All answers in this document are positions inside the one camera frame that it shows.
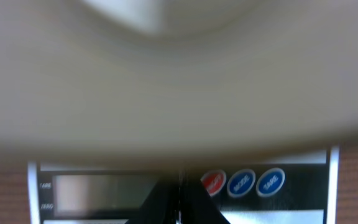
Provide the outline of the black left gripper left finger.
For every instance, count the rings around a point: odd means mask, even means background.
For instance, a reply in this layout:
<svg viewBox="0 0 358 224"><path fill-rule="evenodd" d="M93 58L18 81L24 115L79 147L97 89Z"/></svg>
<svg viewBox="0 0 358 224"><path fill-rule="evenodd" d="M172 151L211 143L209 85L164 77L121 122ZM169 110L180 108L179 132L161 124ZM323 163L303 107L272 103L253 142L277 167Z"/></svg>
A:
<svg viewBox="0 0 358 224"><path fill-rule="evenodd" d="M176 224L179 219L180 190L178 174L162 176L139 211L126 224Z"/></svg>

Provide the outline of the cream round bowl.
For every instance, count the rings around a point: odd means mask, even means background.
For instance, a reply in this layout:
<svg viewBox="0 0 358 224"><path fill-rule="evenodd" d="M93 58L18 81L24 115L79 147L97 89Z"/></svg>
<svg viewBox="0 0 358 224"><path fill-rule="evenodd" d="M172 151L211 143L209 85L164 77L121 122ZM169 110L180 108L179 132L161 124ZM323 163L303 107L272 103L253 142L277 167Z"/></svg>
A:
<svg viewBox="0 0 358 224"><path fill-rule="evenodd" d="M78 1L0 1L0 154L234 154L358 140L358 1L263 1L150 40Z"/></svg>

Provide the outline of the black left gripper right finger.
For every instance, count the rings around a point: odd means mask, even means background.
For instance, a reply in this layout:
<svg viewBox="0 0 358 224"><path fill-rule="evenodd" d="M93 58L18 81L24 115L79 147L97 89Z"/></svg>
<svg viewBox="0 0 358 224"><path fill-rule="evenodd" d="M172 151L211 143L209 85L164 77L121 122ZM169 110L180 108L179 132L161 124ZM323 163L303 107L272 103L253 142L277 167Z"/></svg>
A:
<svg viewBox="0 0 358 224"><path fill-rule="evenodd" d="M200 178L181 173L180 211L183 224L229 224L213 203Z"/></svg>

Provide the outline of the white digital kitchen scale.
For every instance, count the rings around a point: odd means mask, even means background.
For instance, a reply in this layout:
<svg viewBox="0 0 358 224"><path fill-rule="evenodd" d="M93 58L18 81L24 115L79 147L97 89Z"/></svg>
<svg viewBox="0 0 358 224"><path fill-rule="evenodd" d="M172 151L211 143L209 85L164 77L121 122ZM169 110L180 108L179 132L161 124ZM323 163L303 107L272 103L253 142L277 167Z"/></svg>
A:
<svg viewBox="0 0 358 224"><path fill-rule="evenodd" d="M227 161L168 171L32 161L27 166L32 223L126 223L158 179L200 178L229 223L336 221L339 148L269 160Z"/></svg>

